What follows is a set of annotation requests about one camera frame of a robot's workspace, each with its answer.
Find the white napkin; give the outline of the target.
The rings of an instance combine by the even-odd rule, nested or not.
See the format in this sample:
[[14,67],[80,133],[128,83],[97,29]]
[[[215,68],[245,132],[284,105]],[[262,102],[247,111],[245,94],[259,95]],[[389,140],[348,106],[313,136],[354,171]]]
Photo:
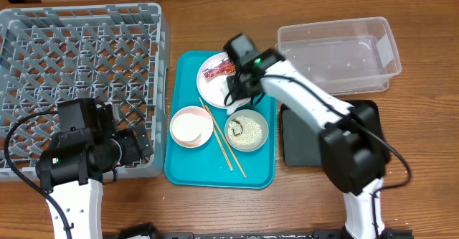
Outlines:
[[237,108],[246,104],[249,99],[242,97],[239,80],[236,75],[227,76],[221,85],[220,90],[223,94],[223,105],[227,110],[227,115],[232,115]]

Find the red snack wrapper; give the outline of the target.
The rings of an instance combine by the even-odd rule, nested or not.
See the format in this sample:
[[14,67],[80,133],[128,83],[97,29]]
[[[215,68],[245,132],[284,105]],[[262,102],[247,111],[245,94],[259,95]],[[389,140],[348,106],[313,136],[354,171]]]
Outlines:
[[210,67],[202,71],[203,76],[210,80],[218,75],[231,74],[235,72],[235,65],[228,58],[214,62]]

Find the grey ceramic bowl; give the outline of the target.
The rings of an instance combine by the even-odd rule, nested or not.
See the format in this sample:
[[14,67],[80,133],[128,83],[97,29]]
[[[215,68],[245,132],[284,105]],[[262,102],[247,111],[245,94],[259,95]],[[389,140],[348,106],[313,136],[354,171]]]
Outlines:
[[[255,151],[255,150],[258,150],[268,139],[268,134],[269,134],[269,131],[268,131],[268,123],[267,121],[265,120],[265,118],[260,114],[258,113],[257,111],[253,111],[253,110],[249,110],[249,109],[243,109],[243,110],[239,110],[239,111],[235,111],[228,119],[227,119],[227,122],[225,124],[225,127],[224,127],[224,134],[225,134],[225,138],[227,139],[227,127],[228,127],[228,124],[231,120],[235,119],[236,117],[239,117],[239,116],[246,116],[246,117],[249,117],[249,118],[252,118],[254,119],[255,121],[257,121],[260,125],[261,125],[261,129],[262,129],[262,141],[258,144],[257,148],[255,148],[254,150],[252,151]],[[229,142],[230,146],[232,146],[234,149],[236,150],[239,150],[237,148],[235,148],[230,142]]]

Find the pile of white rice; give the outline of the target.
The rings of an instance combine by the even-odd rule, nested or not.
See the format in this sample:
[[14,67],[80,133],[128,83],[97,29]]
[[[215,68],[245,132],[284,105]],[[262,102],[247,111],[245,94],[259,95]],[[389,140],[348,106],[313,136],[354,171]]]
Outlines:
[[243,133],[239,136],[233,136],[227,127],[227,140],[237,149],[241,151],[252,151],[257,148],[262,141],[261,125],[252,118],[239,116],[235,118],[243,127]]

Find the white paper cup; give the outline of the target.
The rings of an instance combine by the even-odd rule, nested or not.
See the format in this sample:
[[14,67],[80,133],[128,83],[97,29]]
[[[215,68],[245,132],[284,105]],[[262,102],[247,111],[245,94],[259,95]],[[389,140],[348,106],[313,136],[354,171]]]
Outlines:
[[202,136],[199,127],[200,117],[192,113],[181,113],[175,117],[171,126],[171,134],[181,145],[194,146]]

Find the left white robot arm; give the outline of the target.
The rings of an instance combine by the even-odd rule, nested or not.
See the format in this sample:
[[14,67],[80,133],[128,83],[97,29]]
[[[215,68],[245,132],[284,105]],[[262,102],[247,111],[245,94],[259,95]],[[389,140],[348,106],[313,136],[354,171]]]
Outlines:
[[101,238],[103,175],[154,153],[144,125],[120,129],[115,106],[93,98],[57,106],[60,132],[35,167],[56,238]]

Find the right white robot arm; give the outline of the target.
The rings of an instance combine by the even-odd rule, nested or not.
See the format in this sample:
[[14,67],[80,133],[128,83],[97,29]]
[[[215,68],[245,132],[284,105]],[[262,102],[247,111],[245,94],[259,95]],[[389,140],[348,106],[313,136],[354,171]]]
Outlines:
[[259,51],[245,34],[230,39],[223,50],[235,64],[224,104],[258,95],[284,103],[313,129],[321,166],[344,195],[348,237],[382,237],[380,194],[390,152],[377,111],[330,95],[273,48]]

